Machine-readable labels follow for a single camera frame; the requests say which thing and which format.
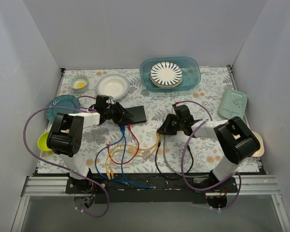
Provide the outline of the black network switch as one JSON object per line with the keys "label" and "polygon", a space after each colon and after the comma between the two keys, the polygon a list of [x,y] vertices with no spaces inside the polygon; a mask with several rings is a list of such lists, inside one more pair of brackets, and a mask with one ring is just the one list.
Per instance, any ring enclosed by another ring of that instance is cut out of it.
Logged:
{"label": "black network switch", "polygon": [[146,123],[146,114],[145,114],[145,109],[144,106],[135,106],[135,107],[130,107],[126,108],[131,114],[134,115],[135,121],[134,124],[140,124],[140,123]]}

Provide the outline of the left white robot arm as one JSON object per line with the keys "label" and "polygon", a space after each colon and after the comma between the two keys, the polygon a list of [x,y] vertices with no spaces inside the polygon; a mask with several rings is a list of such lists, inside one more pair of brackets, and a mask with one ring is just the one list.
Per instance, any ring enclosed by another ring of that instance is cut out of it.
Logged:
{"label": "left white robot arm", "polygon": [[120,103],[112,102],[105,95],[98,95],[96,103],[85,112],[77,114],[57,113],[48,134],[47,147],[59,155],[67,168],[72,184],[82,193],[89,193],[93,189],[93,181],[88,178],[91,170],[78,155],[81,147],[83,129],[98,126],[107,120],[122,125],[134,118],[130,109],[125,109]]}

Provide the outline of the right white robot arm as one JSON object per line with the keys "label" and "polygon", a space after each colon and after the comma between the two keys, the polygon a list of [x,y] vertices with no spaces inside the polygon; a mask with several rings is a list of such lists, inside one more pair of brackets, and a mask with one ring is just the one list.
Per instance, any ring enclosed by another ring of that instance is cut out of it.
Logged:
{"label": "right white robot arm", "polygon": [[[178,131],[183,131],[188,136],[181,157],[181,173],[185,184],[194,191],[222,191],[240,164],[261,148],[257,137],[238,116],[223,121],[205,121],[195,120],[186,105],[175,106],[174,111],[174,114],[167,115],[157,133],[176,135]],[[217,139],[224,157],[210,171],[209,177],[194,187],[185,177],[183,161],[191,138],[199,137]]]}

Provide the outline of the floral table mat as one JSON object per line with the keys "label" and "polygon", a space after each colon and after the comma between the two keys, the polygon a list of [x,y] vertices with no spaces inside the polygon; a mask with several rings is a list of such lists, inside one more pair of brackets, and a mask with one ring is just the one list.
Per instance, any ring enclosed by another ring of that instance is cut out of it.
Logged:
{"label": "floral table mat", "polygon": [[[89,78],[89,87],[78,93],[69,87],[69,79],[76,74]],[[167,136],[158,151],[155,151],[156,131],[172,105],[181,102],[188,106],[195,119],[220,121],[218,108],[225,90],[232,89],[232,79],[226,68],[201,68],[201,82],[193,89],[175,92],[151,92],[141,81],[139,69],[112,70],[67,70],[59,88],[60,95],[73,95],[80,104],[89,107],[94,103],[96,84],[103,77],[119,74],[130,82],[129,92],[120,99],[125,107],[143,105],[146,123],[133,125],[121,133],[118,125],[107,121],[101,126],[86,128],[83,132],[80,155],[92,172],[105,173],[169,173],[181,170],[181,157],[188,137],[179,132]],[[207,173],[223,157],[217,140],[193,138],[185,151],[183,169],[190,173]]]}

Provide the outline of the white deep plate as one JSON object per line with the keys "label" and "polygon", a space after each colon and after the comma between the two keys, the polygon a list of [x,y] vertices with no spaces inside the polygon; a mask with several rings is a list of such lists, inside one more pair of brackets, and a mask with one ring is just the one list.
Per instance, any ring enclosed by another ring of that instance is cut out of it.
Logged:
{"label": "white deep plate", "polygon": [[113,101],[123,98],[130,89],[129,80],[119,74],[110,74],[100,79],[96,84],[96,95],[105,95]]}

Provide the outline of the teal plastic container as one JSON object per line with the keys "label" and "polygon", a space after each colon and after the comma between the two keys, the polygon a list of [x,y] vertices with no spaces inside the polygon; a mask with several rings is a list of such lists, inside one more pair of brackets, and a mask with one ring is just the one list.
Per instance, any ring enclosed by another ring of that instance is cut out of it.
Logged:
{"label": "teal plastic container", "polygon": [[200,68],[190,57],[147,59],[141,64],[140,76],[151,92],[190,90],[201,82]]}

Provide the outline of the small patterned bowl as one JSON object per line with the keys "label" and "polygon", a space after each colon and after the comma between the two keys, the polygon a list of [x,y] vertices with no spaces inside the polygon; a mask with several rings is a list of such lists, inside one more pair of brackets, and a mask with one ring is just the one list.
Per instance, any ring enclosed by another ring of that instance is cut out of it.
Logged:
{"label": "small patterned bowl", "polygon": [[69,79],[69,87],[74,92],[84,92],[89,87],[89,78],[85,74],[76,74]]}

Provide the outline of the striped blue white plate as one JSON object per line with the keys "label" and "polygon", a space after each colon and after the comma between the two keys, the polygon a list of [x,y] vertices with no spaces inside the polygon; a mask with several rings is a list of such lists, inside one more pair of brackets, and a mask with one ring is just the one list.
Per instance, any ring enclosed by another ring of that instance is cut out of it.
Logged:
{"label": "striped blue white plate", "polygon": [[175,63],[160,62],[152,66],[150,79],[158,87],[175,87],[183,80],[183,71]]}

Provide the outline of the mint green square tray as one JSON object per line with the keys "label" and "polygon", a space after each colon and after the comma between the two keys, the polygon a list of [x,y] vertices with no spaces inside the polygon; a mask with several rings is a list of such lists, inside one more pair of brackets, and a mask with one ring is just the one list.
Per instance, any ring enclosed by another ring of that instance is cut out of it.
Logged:
{"label": "mint green square tray", "polygon": [[243,119],[247,100],[248,97],[245,93],[234,89],[227,89],[221,99],[218,113],[226,119],[230,119],[235,116]]}

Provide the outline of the teal scalloped plate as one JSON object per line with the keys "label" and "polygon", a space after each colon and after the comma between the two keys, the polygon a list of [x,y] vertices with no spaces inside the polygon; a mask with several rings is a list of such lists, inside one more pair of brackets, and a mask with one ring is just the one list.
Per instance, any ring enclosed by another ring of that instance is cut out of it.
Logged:
{"label": "teal scalloped plate", "polygon": [[57,113],[78,113],[76,109],[80,109],[80,101],[73,95],[65,94],[54,98],[48,104],[48,107],[51,107],[51,109],[46,110],[45,115],[50,122],[53,122]]}

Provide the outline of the lime green bowl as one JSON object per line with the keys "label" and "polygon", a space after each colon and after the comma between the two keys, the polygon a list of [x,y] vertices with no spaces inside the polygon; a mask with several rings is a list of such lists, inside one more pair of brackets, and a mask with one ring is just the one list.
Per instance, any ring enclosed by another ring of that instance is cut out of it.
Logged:
{"label": "lime green bowl", "polygon": [[52,149],[48,148],[47,146],[47,138],[48,138],[49,132],[45,132],[43,133],[37,142],[38,148],[43,151],[43,152],[51,152]]}

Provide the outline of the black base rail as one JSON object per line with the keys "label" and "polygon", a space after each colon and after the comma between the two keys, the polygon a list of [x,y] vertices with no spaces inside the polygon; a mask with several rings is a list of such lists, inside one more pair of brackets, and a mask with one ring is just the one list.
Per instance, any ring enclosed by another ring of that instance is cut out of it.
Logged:
{"label": "black base rail", "polygon": [[[126,174],[127,178],[140,186],[153,186],[155,189],[137,188],[130,184],[123,185],[115,181],[93,174],[90,178],[101,184],[109,194],[111,203],[166,203],[166,202],[191,202],[206,204],[204,192],[195,192],[187,187],[182,179],[167,180],[161,175],[154,174]],[[81,190],[72,180],[68,179],[65,193],[95,197],[96,204],[107,203],[104,191],[94,184],[93,190]],[[227,193],[236,193],[235,178],[227,184]]]}

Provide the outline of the aluminium frame rail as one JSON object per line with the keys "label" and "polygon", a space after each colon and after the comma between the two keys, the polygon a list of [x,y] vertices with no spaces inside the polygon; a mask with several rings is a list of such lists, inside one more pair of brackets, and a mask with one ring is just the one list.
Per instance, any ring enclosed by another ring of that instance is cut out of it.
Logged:
{"label": "aluminium frame rail", "polygon": [[[284,232],[290,232],[290,222],[275,176],[243,175],[241,180],[241,195],[272,196],[282,230]],[[68,177],[66,176],[27,177],[22,190],[21,201],[12,225],[12,231],[21,231],[30,196],[67,196],[65,193],[67,182]]]}

